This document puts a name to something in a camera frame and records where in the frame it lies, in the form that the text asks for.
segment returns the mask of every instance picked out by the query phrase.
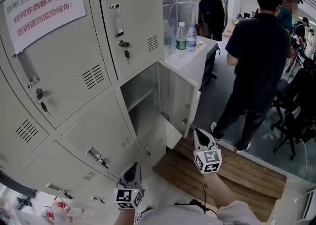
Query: locker vent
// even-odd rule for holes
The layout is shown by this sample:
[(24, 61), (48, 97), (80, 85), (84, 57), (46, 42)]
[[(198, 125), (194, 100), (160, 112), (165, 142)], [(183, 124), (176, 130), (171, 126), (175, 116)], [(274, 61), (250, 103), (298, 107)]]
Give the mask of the locker vent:
[(82, 74), (82, 77), (88, 89), (91, 89), (96, 84), (104, 80), (100, 65), (88, 70), (86, 73)]
[(130, 143), (130, 138), (129, 136), (125, 138), (125, 140), (120, 144), (123, 149)]
[(94, 172), (89, 172), (84, 179), (90, 181), (96, 174)]
[(26, 120), (22, 125), (15, 131), (19, 137), (25, 142), (29, 142), (38, 133), (38, 130), (31, 124), (29, 120)]
[(158, 37), (154, 36), (148, 39), (148, 51), (152, 52), (154, 49), (158, 48)]

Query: wooden floor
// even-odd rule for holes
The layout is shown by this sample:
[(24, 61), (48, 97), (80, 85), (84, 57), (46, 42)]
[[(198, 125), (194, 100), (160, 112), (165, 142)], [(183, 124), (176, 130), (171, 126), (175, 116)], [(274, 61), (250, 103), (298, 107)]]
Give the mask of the wooden floor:
[[(276, 200), (282, 197), (286, 177), (221, 146), (219, 148), (223, 163), (217, 174), (236, 193), (238, 200), (246, 202), (257, 218), (266, 222)], [(154, 167), (154, 171), (188, 194), (204, 200), (205, 180), (193, 162), (193, 150), (192, 136), (181, 139)], [(215, 206), (209, 195), (206, 202)]]

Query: white desk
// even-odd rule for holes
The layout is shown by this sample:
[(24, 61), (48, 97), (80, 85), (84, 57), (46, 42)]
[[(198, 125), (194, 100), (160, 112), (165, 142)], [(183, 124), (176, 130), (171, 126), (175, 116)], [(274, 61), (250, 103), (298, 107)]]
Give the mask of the white desk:
[(197, 47), (193, 52), (186, 51), (183, 58), (177, 56), (176, 53), (170, 56), (165, 56), (165, 62), (173, 68), (179, 70), (181, 74), (193, 79), (199, 84), (202, 84), (206, 56), (217, 45), (217, 41), (205, 37), (197, 37), (198, 40), (203, 41), (203, 45)]

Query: open locker door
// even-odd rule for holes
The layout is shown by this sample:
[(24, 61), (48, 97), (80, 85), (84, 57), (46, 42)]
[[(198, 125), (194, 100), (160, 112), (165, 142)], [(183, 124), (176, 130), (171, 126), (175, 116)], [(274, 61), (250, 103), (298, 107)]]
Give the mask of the open locker door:
[(192, 123), (198, 84), (168, 64), (158, 62), (160, 112), (179, 133), (187, 137)]

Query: blue shirt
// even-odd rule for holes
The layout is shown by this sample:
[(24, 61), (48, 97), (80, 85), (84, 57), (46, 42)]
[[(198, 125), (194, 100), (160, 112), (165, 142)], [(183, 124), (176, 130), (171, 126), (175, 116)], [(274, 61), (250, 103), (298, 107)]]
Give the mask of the blue shirt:
[(280, 14), (277, 16), (276, 21), (287, 30), (290, 30), (290, 33), (293, 32), (292, 14), (285, 7), (281, 7)]

